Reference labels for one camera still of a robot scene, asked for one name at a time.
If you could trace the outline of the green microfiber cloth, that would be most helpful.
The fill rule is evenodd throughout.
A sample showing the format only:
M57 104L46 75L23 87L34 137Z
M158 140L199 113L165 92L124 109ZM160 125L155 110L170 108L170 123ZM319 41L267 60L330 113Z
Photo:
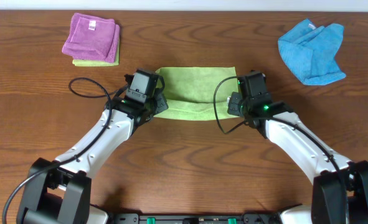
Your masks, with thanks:
M235 67L161 67L168 109L157 118L212 121L233 118L227 113L227 98L238 91Z

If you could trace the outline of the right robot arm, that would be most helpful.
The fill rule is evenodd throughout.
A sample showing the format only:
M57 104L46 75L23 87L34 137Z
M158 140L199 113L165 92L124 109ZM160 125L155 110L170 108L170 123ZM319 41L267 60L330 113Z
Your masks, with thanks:
M368 223L368 162L353 162L330 148L284 102L268 93L245 96L233 92L228 113L241 116L284 150L313 185L310 206L278 212L276 223Z

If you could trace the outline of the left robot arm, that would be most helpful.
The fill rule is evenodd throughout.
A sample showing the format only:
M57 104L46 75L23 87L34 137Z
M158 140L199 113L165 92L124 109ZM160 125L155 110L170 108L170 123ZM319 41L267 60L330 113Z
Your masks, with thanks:
M94 127L54 161L36 160L19 205L17 223L108 223L110 215L90 203L92 180L112 152L137 127L168 108L161 91L128 90L107 102Z

